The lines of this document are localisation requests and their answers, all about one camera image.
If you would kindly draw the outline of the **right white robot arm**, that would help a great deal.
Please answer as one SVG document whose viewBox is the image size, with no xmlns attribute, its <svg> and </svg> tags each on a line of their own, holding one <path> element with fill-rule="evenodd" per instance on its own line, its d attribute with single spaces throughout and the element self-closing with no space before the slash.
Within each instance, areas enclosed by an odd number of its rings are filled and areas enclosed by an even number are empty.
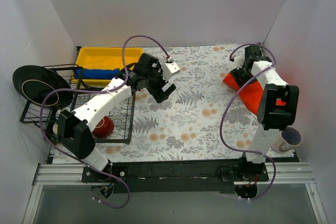
<svg viewBox="0 0 336 224">
<path fill-rule="evenodd" d="M 260 84 L 261 98 L 257 110 L 258 128 L 248 150 L 239 160 L 238 176 L 242 180 L 257 179 L 265 172 L 266 154 L 277 136 L 296 117 L 299 88 L 285 82 L 275 70 L 274 57 L 263 54 L 259 44 L 245 44 L 242 56 L 231 56 L 236 69 L 231 73 L 240 89 Z"/>
</svg>

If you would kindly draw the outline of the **orange t shirt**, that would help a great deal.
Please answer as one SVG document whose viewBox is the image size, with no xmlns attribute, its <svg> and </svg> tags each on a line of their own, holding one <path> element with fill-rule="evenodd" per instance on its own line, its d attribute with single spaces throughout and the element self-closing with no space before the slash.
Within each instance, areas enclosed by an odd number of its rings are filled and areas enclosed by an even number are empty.
<svg viewBox="0 0 336 224">
<path fill-rule="evenodd" d="M 239 86 L 235 82 L 232 75 L 229 73 L 224 78 L 223 82 L 234 90 L 238 91 Z M 239 93 L 239 97 L 242 99 L 246 108 L 252 112 L 254 115 L 257 115 L 261 97 L 263 94 L 263 89 L 258 81 L 249 84 Z"/>
</svg>

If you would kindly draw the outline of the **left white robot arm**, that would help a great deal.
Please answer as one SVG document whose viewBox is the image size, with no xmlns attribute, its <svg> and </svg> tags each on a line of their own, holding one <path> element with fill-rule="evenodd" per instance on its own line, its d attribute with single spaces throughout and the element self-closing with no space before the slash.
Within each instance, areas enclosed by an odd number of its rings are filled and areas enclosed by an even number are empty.
<svg viewBox="0 0 336 224">
<path fill-rule="evenodd" d="M 172 59 L 160 63 L 158 58 L 143 53 L 132 69 L 121 70 L 110 83 L 91 100 L 75 110 L 62 111 L 58 119 L 58 141 L 80 161 L 93 168 L 93 175 L 100 182 L 111 178 L 108 159 L 96 147 L 93 131 L 98 123 L 119 103 L 147 89 L 157 103 L 169 98 L 176 89 L 168 80 L 180 72 Z"/>
</svg>

